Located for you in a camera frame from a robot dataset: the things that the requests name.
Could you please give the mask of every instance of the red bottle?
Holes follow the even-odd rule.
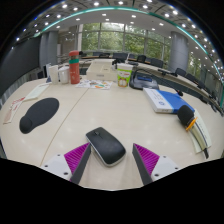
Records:
[[[71,84],[78,84],[80,82],[79,77],[79,51],[69,52],[69,71]]]

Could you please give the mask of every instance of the box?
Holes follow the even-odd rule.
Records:
[[[117,70],[112,70],[114,59],[95,59],[86,71],[89,80],[117,81]]]
[[[155,112],[177,114],[181,106],[187,105],[193,112],[195,111],[178,93],[170,93],[158,89],[143,88],[147,99],[149,100]]]

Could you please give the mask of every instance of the ceiling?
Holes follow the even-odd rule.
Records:
[[[209,69],[211,73],[213,73],[217,78],[220,78],[219,76],[222,75],[223,71],[221,69],[223,64],[217,52],[213,52],[215,49],[212,46],[212,43],[209,41],[206,42],[204,38],[207,37],[204,32],[180,11],[178,11],[178,14],[175,15],[173,13],[175,10],[173,7],[157,0],[152,0],[152,2],[148,2],[147,0],[125,0],[122,1],[122,5],[118,2],[119,1],[112,0],[67,0],[55,4],[46,11],[40,13],[35,20],[32,20],[26,27],[24,27],[26,30],[21,32],[18,36],[19,40],[15,40],[14,44],[16,45],[28,38],[31,38],[34,35],[37,35],[37,33],[40,34],[51,30],[60,31],[60,29],[63,30],[70,26],[85,23],[105,22],[105,17],[102,16],[102,13],[106,13],[106,18],[109,18],[109,22],[130,24],[130,22],[133,21],[134,26],[142,27],[148,30],[155,28],[154,32],[165,37],[171,36],[171,31],[182,33],[189,40],[189,51],[193,52],[195,57],[199,58],[203,65],[206,64],[207,69]],[[114,7],[116,10],[111,10],[108,7]],[[90,12],[89,10],[91,9],[103,10]],[[219,72],[213,64],[215,61],[217,62],[215,63],[217,68],[220,68],[218,70]]]

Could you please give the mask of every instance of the document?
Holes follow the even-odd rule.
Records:
[[[50,83],[43,83],[38,86],[36,86],[24,99],[24,101],[27,100],[33,100],[37,99],[38,96],[50,85]]]
[[[112,81],[102,81],[102,80],[83,80],[75,87],[81,88],[91,88],[91,89],[110,89]]]
[[[21,105],[21,103],[23,102],[23,100],[25,99],[25,97],[20,98],[18,100],[14,100],[5,116],[4,122],[3,124],[8,124],[12,122],[12,119],[16,113],[16,111],[18,110],[19,106]]]

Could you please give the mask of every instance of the office chair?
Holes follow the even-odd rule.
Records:
[[[146,59],[146,56],[145,55],[138,55],[137,57],[137,62],[142,62],[144,63],[145,62],[145,59]]]
[[[147,58],[147,57],[146,57],[145,62],[149,62],[150,65],[151,65],[152,60],[151,60],[151,58]]]
[[[133,58],[135,59],[135,55],[134,54],[129,54],[129,57],[128,58]]]
[[[197,87],[199,89],[204,89],[205,88],[205,84],[202,81],[198,80],[198,86]]]
[[[109,58],[110,57],[110,53],[102,53],[99,55],[99,58]]]
[[[103,52],[93,52],[93,56],[100,56],[100,54],[103,54]]]
[[[187,78],[191,82],[194,82],[196,80],[195,77],[193,75],[191,75],[190,73],[188,73],[185,78]]]
[[[181,68],[177,68],[176,71],[175,71],[175,73],[176,73],[177,75],[180,75],[180,76],[183,76],[183,77],[186,76],[186,71],[184,71],[184,70],[181,69]]]
[[[81,55],[81,58],[86,57],[86,56],[87,56],[87,54],[86,54],[86,53],[83,53],[83,54]]]
[[[163,67],[163,61],[162,60],[159,60],[157,58],[151,58],[150,65],[156,66],[158,68],[162,68]]]
[[[113,53],[113,56],[112,56],[113,59],[119,58],[124,60],[126,60],[127,57],[128,57],[127,53]]]

